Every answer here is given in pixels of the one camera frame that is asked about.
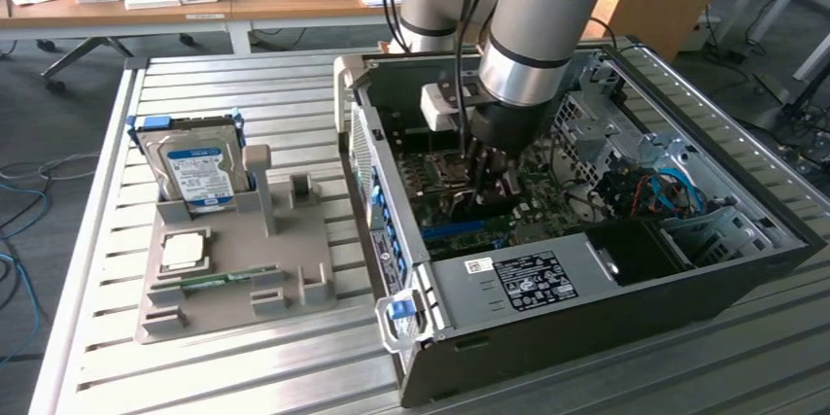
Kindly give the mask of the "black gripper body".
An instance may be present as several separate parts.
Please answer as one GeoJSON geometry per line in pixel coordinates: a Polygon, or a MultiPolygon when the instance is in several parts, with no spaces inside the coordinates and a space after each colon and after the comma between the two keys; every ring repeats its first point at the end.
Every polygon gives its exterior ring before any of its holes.
{"type": "Polygon", "coordinates": [[[473,111],[472,133],[478,141],[505,153],[521,153],[542,127],[550,103],[513,106],[501,101],[473,111]]]}

